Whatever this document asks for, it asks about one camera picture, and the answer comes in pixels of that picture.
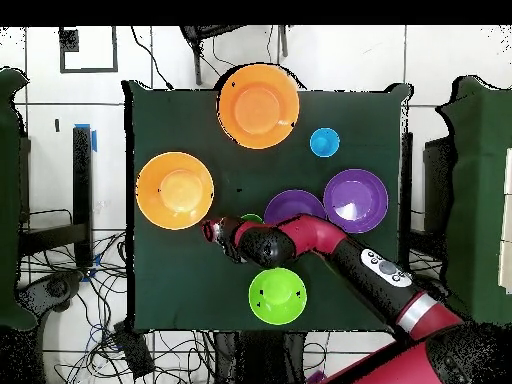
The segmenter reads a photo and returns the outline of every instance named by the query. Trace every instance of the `dark green table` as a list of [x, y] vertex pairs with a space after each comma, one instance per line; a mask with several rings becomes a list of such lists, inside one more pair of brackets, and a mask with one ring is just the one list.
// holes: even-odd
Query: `dark green table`
[[[282, 190], [308, 190], [322, 199], [329, 179], [347, 168], [379, 176], [389, 194], [388, 214], [360, 241], [392, 261], [398, 254], [398, 181], [401, 104], [409, 86], [388, 92], [300, 92], [296, 127], [282, 143], [265, 150], [235, 144], [219, 125], [216, 91], [150, 91], [135, 82], [133, 95], [134, 172], [154, 156], [181, 151], [210, 170], [215, 197], [207, 217], [257, 213]], [[310, 135], [330, 127], [341, 137], [338, 152], [316, 157]], [[248, 288], [259, 272], [235, 265], [218, 246], [207, 243], [199, 226], [163, 230], [135, 208], [135, 327], [140, 329], [275, 329], [260, 321], [248, 304]], [[383, 330], [385, 327], [315, 255], [290, 264], [306, 284], [302, 315], [282, 330]]]

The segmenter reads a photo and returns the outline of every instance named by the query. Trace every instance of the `floor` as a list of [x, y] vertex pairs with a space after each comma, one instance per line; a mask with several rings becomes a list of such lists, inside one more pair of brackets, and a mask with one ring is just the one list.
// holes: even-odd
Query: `floor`
[[[198, 88], [192, 52], [178, 27], [134, 29], [139, 42], [153, 52], [158, 69], [175, 88]], [[66, 53], [66, 68], [111, 67], [112, 29], [78, 30], [80, 51]], [[72, 127], [88, 123], [97, 131], [97, 151], [93, 153], [95, 240], [119, 233], [126, 225], [124, 96], [120, 81], [134, 79], [151, 88], [165, 88], [150, 56], [135, 43], [130, 27], [117, 27], [116, 34], [118, 72], [61, 74], [57, 28], [0, 28], [0, 67], [19, 68], [30, 80], [14, 100], [32, 140], [31, 211], [71, 210]], [[211, 39], [204, 43], [204, 58], [223, 74], [230, 65], [217, 60], [212, 47]], [[307, 89], [381, 91], [397, 82], [412, 84], [414, 95], [409, 102], [408, 127], [414, 133], [412, 222], [417, 229], [423, 225], [423, 145], [448, 135], [434, 107], [448, 102], [452, 82], [460, 75], [477, 74], [494, 86], [512, 86], [511, 26], [293, 26], [288, 30], [288, 51], [288, 57], [281, 57], [280, 62]], [[215, 55], [235, 65], [269, 60], [275, 63], [277, 25], [247, 26], [221, 35], [215, 39]], [[201, 69], [201, 88], [212, 88], [217, 73], [205, 61], [201, 61]], [[66, 224], [68, 219], [65, 213], [33, 215], [31, 227]], [[105, 243], [99, 242], [98, 251]], [[123, 265], [116, 249], [110, 249], [103, 261]], [[44, 267], [33, 259], [30, 270], [30, 274], [23, 273], [21, 284], [44, 275]], [[98, 279], [106, 278], [98, 274]], [[122, 293], [126, 281], [119, 278], [114, 288], [121, 293], [109, 294], [113, 323], [126, 314], [126, 294]], [[100, 312], [91, 283], [81, 283], [79, 293], [88, 307], [89, 320], [98, 322]], [[49, 384], [64, 384], [56, 371], [67, 376], [70, 368], [66, 364], [75, 364], [84, 355], [90, 334], [84, 304], [77, 298], [64, 313], [50, 315], [44, 335]], [[194, 346], [190, 332], [157, 332], [146, 339], [159, 367], [199, 366], [192, 378], [196, 384], [205, 384], [206, 367], [200, 363], [198, 354], [190, 351]], [[318, 345], [306, 348], [304, 362], [310, 368], [306, 375], [317, 369], [330, 375], [391, 340], [384, 333], [310, 333], [307, 342]], [[182, 342], [169, 354], [169, 346]], [[324, 348], [328, 352], [325, 361]], [[105, 362], [102, 366], [103, 373], [108, 374], [106, 370], [111, 364]], [[117, 378], [82, 374], [75, 379], [76, 384], [121, 384]], [[123, 375], [121, 380], [124, 384], [174, 384], [177, 377], [148, 375], [143, 382], [134, 382], [131, 376]]]

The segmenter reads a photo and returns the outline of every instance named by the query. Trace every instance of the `lime green bowl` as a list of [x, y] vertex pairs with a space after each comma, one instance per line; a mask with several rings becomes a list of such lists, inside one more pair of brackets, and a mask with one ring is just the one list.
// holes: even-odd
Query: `lime green bowl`
[[256, 215], [255, 213], [247, 213], [244, 216], [241, 217], [244, 221], [252, 221], [257, 222], [258, 224], [263, 224], [263, 219], [259, 215]]
[[295, 320], [306, 307], [306, 287], [286, 268], [260, 272], [249, 287], [249, 305], [267, 324], [283, 325]]

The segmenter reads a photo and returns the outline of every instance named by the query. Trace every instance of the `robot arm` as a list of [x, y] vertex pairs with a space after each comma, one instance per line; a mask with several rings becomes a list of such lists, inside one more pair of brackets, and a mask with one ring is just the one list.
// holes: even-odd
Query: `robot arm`
[[386, 324], [419, 340], [462, 323], [414, 282], [411, 274], [362, 246], [339, 227], [310, 215], [275, 226], [239, 218], [205, 221], [203, 233], [235, 262], [253, 261], [275, 268], [307, 252], [321, 256], [346, 277], [350, 288]]
[[512, 375], [512, 327], [463, 323], [415, 277], [337, 226], [298, 215], [271, 226], [240, 218], [205, 221], [203, 233], [237, 263], [264, 268], [307, 252], [346, 277], [358, 297], [408, 342], [392, 343], [319, 384], [499, 384]]

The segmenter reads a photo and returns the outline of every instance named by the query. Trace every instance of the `orange plate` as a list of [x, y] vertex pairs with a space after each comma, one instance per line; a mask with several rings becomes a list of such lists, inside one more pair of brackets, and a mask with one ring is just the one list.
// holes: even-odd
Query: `orange plate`
[[265, 149], [283, 141], [297, 122], [297, 84], [278, 66], [244, 66], [222, 87], [217, 107], [227, 135], [244, 147]]
[[182, 230], [204, 218], [213, 202], [213, 180], [194, 156], [169, 152], [155, 156], [140, 171], [137, 204], [153, 224]]

